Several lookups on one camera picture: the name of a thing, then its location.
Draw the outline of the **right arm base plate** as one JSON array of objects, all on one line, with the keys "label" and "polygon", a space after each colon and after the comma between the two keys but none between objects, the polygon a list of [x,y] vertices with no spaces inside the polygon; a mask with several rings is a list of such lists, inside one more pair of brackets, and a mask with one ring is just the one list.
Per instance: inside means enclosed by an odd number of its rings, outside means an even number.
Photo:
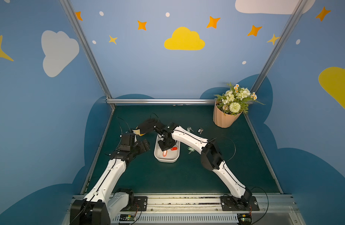
[{"label": "right arm base plate", "polygon": [[248,203],[244,204],[241,199],[223,195],[220,197],[220,203],[223,211],[259,211],[259,205],[254,196],[250,198]]}]

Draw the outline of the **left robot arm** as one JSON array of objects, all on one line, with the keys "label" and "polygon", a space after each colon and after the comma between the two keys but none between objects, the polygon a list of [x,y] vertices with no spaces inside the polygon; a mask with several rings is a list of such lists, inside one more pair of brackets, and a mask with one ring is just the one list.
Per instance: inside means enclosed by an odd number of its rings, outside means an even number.
[{"label": "left robot arm", "polygon": [[111,194],[127,166],[136,156],[147,152],[150,144],[146,139],[137,140],[133,133],[121,135],[120,145],[110,155],[103,174],[82,199],[75,200],[70,208],[70,225],[109,225],[112,218],[127,206],[133,205],[134,194],[124,190]]}]

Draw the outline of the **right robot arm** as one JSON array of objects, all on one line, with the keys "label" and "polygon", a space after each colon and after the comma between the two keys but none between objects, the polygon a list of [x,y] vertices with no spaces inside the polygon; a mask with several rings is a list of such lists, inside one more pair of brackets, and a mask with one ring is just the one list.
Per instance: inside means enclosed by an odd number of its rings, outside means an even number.
[{"label": "right robot arm", "polygon": [[251,191],[243,185],[229,169],[222,157],[216,140],[208,140],[186,131],[183,127],[171,123],[162,125],[158,123],[153,126],[160,136],[158,145],[162,151],[172,148],[178,141],[191,147],[201,155],[201,164],[209,171],[214,172],[228,187],[232,197],[239,204],[247,206],[251,200]]}]

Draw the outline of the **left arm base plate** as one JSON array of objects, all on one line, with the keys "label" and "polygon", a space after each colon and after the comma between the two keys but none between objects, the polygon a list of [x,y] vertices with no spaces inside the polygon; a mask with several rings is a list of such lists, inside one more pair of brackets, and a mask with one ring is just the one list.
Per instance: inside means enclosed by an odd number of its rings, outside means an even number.
[{"label": "left arm base plate", "polygon": [[132,203],[129,203],[126,207],[124,207],[121,212],[125,211],[140,211],[144,212],[147,211],[147,203],[148,197],[147,196],[135,196]]}]

